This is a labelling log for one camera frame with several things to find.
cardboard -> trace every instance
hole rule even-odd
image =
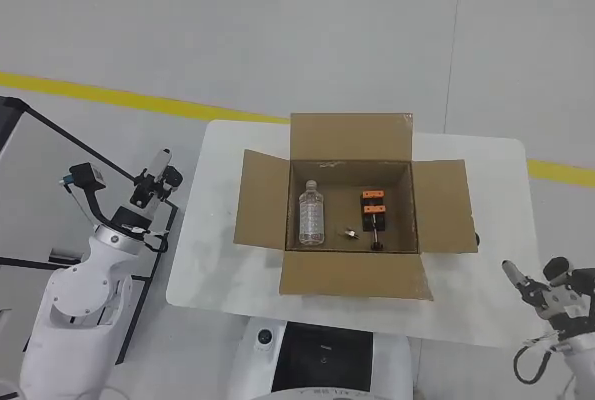
[[[235,243],[284,249],[289,162],[244,151]]]
[[[420,250],[476,253],[464,160],[413,162],[413,175]]]
[[[412,162],[412,135],[410,114],[293,114],[290,160],[244,154],[234,242],[285,250],[281,294],[432,300],[419,254],[477,245],[463,160]],[[298,240],[309,179],[324,196],[320,246]],[[385,191],[382,252],[361,232],[364,190]]]

white table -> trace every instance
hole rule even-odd
[[[544,323],[501,269],[541,277],[523,145],[416,133],[413,159],[465,159],[477,254],[423,254],[434,301],[280,296],[282,252],[233,244],[245,149],[289,158],[289,126],[214,121],[206,129],[172,273],[170,304],[475,345],[516,346]]]

yellow floor line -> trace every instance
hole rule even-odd
[[[594,169],[557,164],[549,161],[528,160],[528,173],[533,179],[546,179],[595,189]]]
[[[0,72],[0,86],[30,90],[58,96],[72,97],[97,103],[135,108],[185,118],[200,120],[225,119],[233,121],[255,121],[288,123],[287,118],[271,117],[205,104],[147,96],[122,90],[56,81],[46,78]],[[549,161],[529,160],[528,172],[533,179],[545,179],[595,189],[595,170],[573,167]]]
[[[78,83],[55,81],[27,75],[0,72],[0,86],[33,92],[48,93],[75,99],[113,104],[116,106],[136,108],[180,117],[214,120],[227,119],[234,121],[255,121],[287,123],[286,118],[247,113],[227,108],[213,107],[205,104],[167,99],[165,97],[146,96],[122,90],[106,89],[97,86],[80,85]]]

black cable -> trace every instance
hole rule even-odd
[[[548,366],[548,361],[550,361],[550,357],[553,354],[550,351],[547,351],[541,360],[541,365],[539,365],[539,369],[537,370],[537,374],[535,375],[535,377],[533,379],[527,380],[527,379],[522,378],[521,375],[519,375],[518,364],[519,364],[519,359],[528,349],[529,349],[528,346],[524,346],[521,349],[519,349],[517,354],[515,354],[515,358],[513,359],[513,372],[515,372],[515,377],[517,377],[519,382],[523,383],[524,385],[534,385],[535,383],[539,382],[541,377],[544,375],[544,372],[546,372],[546,367]]]
[[[161,246],[158,249],[144,241],[144,245],[153,253],[165,253],[168,251],[168,235],[155,235],[156,238],[161,239]]]

small metal part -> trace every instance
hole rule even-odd
[[[351,239],[359,239],[359,235],[352,228],[346,228],[346,230],[344,231],[344,235],[346,235],[346,237],[349,237]]]

